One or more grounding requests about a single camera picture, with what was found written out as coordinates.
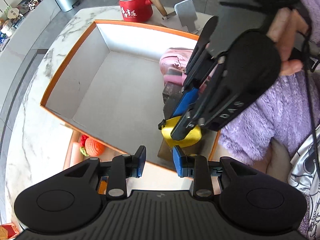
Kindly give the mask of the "person right hand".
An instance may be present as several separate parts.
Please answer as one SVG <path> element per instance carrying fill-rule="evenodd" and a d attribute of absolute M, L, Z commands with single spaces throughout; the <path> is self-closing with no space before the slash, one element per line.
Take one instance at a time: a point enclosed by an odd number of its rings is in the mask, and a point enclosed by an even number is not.
<path fill-rule="evenodd" d="M 296 9 L 281 8 L 276 13 L 267 32 L 267 36 L 276 43 L 281 58 L 280 76 L 293 75 L 303 68 L 298 59 L 290 60 L 296 33 L 306 34 L 308 25 Z"/>

